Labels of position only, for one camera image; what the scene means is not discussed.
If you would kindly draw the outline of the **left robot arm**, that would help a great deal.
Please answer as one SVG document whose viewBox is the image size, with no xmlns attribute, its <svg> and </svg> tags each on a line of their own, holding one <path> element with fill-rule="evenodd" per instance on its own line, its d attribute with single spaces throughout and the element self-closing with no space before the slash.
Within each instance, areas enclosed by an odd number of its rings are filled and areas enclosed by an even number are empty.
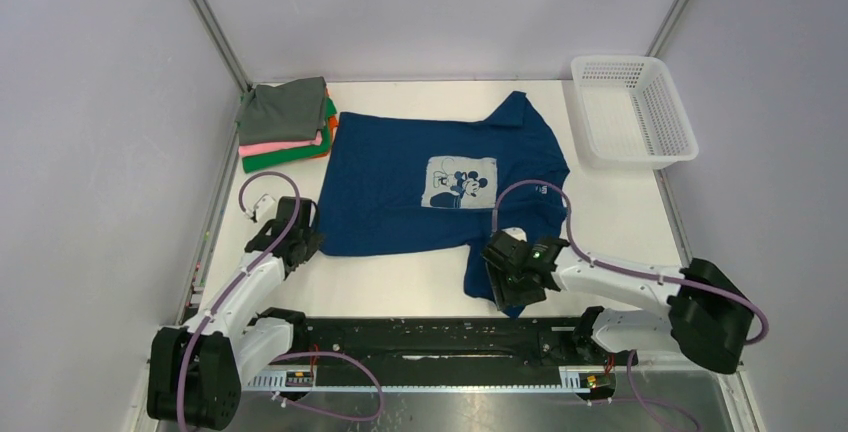
<svg viewBox="0 0 848 432">
<path fill-rule="evenodd" d="M 283 197 L 244 247 L 231 281 L 181 326 L 165 326 L 151 344 L 146 412 L 152 419 L 220 431 L 243 388 L 276 357 L 309 353 L 302 312 L 261 302 L 317 252 L 323 237 L 317 204 Z"/>
</svg>

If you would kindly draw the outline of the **orange folded t-shirt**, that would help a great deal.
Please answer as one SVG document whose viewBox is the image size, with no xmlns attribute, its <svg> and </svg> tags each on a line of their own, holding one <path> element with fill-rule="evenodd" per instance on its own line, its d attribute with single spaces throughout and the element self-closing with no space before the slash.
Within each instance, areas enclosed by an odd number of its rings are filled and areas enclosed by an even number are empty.
<svg viewBox="0 0 848 432">
<path fill-rule="evenodd" d="M 325 126 L 325 137 L 322 139 L 322 150 L 319 154 L 316 155 L 316 158 L 326 157 L 330 154 L 332 149 L 333 142 L 335 140 L 337 127 L 339 125 L 338 119 L 338 109 L 332 100 L 329 90 L 325 90 L 325 98 L 326 98 L 326 126 Z"/>
</svg>

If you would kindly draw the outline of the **green folded t-shirt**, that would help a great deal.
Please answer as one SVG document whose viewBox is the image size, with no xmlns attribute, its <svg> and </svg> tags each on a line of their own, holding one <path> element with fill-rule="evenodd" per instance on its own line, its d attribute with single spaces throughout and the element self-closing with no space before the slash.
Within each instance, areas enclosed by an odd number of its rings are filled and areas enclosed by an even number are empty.
<svg viewBox="0 0 848 432">
<path fill-rule="evenodd" d="M 325 137 L 325 126 L 320 131 Z M 242 168 L 246 173 L 268 169 L 289 162 L 316 158 L 322 150 L 319 146 L 308 146 L 291 150 L 282 150 L 252 157 L 240 157 Z"/>
</svg>

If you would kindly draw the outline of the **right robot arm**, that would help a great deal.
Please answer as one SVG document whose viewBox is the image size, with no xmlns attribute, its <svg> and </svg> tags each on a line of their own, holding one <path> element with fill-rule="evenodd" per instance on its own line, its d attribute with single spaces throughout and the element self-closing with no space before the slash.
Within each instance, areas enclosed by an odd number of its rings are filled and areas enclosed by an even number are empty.
<svg viewBox="0 0 848 432">
<path fill-rule="evenodd" d="M 679 353 L 719 374 L 733 374 L 756 316 L 750 301 L 711 262 L 684 268 L 593 257 L 562 238 L 531 244 L 496 232 L 482 257 L 497 308 L 542 302 L 548 292 L 605 297 L 620 311 L 592 306 L 572 331 L 575 354 L 597 364 L 631 351 Z"/>
</svg>

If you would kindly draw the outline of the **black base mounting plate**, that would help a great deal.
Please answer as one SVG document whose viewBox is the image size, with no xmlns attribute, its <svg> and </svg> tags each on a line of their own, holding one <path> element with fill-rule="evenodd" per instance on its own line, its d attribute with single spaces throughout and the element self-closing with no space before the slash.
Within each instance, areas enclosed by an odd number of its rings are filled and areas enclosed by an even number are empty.
<svg viewBox="0 0 848 432">
<path fill-rule="evenodd" d="M 308 318 L 269 308 L 248 316 L 294 327 L 289 359 L 274 359 L 248 389 L 388 391 L 583 389 L 627 355 L 590 343 L 578 318 Z"/>
</svg>

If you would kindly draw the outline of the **pink folded t-shirt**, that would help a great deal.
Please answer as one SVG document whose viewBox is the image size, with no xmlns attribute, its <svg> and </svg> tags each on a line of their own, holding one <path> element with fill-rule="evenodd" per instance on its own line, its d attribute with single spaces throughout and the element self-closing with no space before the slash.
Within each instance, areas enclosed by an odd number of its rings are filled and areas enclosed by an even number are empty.
<svg viewBox="0 0 848 432">
<path fill-rule="evenodd" d="M 240 145 L 238 147 L 238 155 L 240 157 L 252 157 L 272 152 L 291 150 L 308 146 L 319 146 L 323 142 L 323 134 L 317 132 L 312 140 L 308 141 L 277 141 L 264 142 L 250 145 Z"/>
</svg>

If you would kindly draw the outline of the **white perforated plastic basket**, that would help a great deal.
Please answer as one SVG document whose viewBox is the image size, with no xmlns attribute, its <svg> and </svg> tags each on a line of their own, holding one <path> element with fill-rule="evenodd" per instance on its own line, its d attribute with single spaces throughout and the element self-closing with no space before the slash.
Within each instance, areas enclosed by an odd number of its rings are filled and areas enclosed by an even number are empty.
<svg viewBox="0 0 848 432">
<path fill-rule="evenodd" d="M 572 131 L 589 166 L 657 171 L 698 156 L 688 114 L 663 61 L 584 55 L 570 67 L 578 103 Z"/>
</svg>

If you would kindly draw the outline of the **grey folded t-shirt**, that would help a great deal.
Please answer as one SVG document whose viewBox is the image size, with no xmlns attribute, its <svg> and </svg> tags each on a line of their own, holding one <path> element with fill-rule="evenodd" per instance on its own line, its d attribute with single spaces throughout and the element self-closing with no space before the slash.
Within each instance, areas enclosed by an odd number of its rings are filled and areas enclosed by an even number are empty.
<svg viewBox="0 0 848 432">
<path fill-rule="evenodd" d="M 239 144 L 312 140 L 326 125 L 326 101 L 326 81 L 320 76 L 257 85 L 237 113 Z"/>
</svg>

